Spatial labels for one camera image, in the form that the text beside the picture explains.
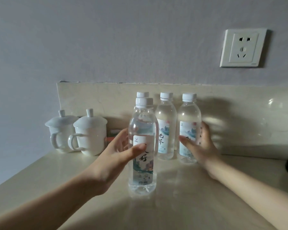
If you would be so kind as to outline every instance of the outlet faceplate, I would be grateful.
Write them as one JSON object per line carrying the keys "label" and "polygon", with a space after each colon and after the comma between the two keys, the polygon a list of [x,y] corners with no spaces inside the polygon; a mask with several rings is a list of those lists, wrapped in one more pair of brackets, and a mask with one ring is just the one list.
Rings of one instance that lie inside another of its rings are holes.
{"label": "outlet faceplate", "polygon": [[220,67],[257,67],[267,29],[230,29],[225,32]]}

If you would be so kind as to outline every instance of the person's left hand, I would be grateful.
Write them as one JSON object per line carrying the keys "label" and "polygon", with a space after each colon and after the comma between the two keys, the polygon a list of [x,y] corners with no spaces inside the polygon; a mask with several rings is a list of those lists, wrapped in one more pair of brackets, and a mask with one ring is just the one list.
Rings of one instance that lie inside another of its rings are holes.
{"label": "person's left hand", "polygon": [[100,154],[100,156],[79,176],[92,189],[92,195],[105,193],[127,163],[140,155],[146,144],[138,144],[128,149],[128,129],[122,130]]}

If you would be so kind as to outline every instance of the hand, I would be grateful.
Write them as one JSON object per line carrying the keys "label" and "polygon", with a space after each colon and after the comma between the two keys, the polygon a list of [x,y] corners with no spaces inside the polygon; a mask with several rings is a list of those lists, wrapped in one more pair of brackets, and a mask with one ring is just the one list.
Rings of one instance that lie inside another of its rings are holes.
{"label": "hand", "polygon": [[217,163],[222,163],[223,161],[219,157],[219,151],[213,144],[210,136],[209,126],[202,122],[202,142],[201,145],[196,145],[195,142],[189,140],[188,138],[180,135],[179,141],[191,151],[193,156],[196,158],[198,163],[200,163],[214,178],[213,168]]}
{"label": "hand", "polygon": [[128,149],[128,129],[122,130],[100,154],[100,156],[79,176],[92,188],[92,195],[105,193],[127,163],[146,150],[141,143]]}

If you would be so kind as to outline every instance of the gray wall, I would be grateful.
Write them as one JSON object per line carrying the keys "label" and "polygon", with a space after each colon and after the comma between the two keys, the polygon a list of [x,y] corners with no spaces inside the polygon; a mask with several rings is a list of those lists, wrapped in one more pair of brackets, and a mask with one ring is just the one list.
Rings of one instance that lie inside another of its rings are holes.
{"label": "gray wall", "polygon": [[[273,30],[264,68],[219,68],[224,31]],[[288,0],[0,0],[0,183],[50,150],[55,83],[288,85]]]}

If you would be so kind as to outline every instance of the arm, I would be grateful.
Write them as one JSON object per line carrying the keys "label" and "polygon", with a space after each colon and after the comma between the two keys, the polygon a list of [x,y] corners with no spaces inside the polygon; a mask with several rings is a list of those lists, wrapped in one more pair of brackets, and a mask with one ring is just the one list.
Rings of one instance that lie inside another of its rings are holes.
{"label": "arm", "polygon": [[128,130],[115,137],[85,171],[57,189],[0,216],[2,229],[57,229],[92,197],[105,193],[125,165],[145,149],[138,144],[128,150]]}
{"label": "arm", "polygon": [[288,193],[266,185],[223,162],[211,140],[208,125],[203,122],[202,126],[201,146],[179,136],[181,143],[192,152],[212,178],[232,190],[278,230],[288,230]]}

